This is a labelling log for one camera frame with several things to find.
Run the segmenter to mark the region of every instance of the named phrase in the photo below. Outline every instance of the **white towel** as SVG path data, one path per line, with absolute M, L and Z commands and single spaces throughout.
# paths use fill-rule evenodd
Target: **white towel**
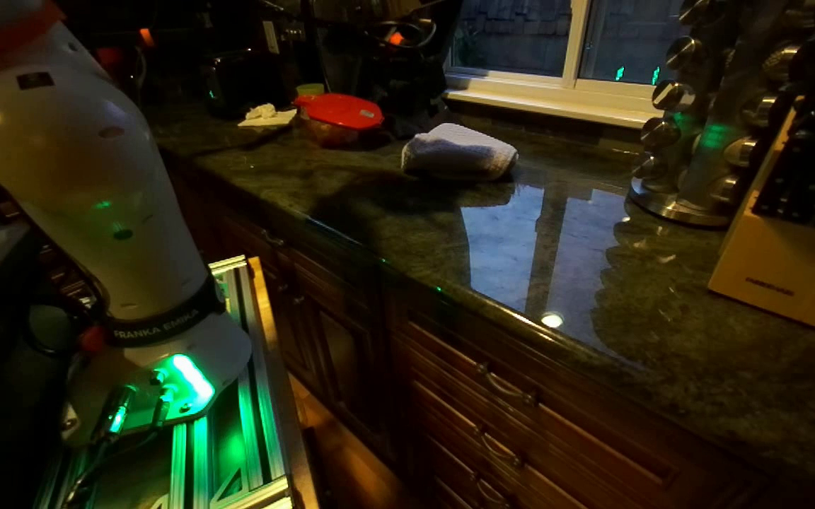
M 402 170 L 440 180 L 494 180 L 518 149 L 501 139 L 445 121 L 429 132 L 416 132 L 402 147 Z

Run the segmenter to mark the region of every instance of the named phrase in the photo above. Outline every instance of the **red lid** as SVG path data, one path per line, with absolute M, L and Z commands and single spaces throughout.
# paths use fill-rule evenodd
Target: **red lid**
M 384 118 L 375 102 L 346 94 L 306 97 L 297 98 L 295 105 L 306 108 L 306 116 L 312 121 L 336 123 L 348 131 L 375 131 Z

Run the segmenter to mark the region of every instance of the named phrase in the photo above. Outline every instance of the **kitchen counter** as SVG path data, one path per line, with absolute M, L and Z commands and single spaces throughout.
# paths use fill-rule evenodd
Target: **kitchen counter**
M 815 330 L 705 287 L 723 232 L 626 200 L 630 159 L 592 136 L 481 121 L 514 177 L 453 186 L 399 173 L 399 145 L 323 149 L 194 105 L 149 114 L 159 145 L 286 214 L 505 324 L 633 401 L 752 459 L 815 473 Z

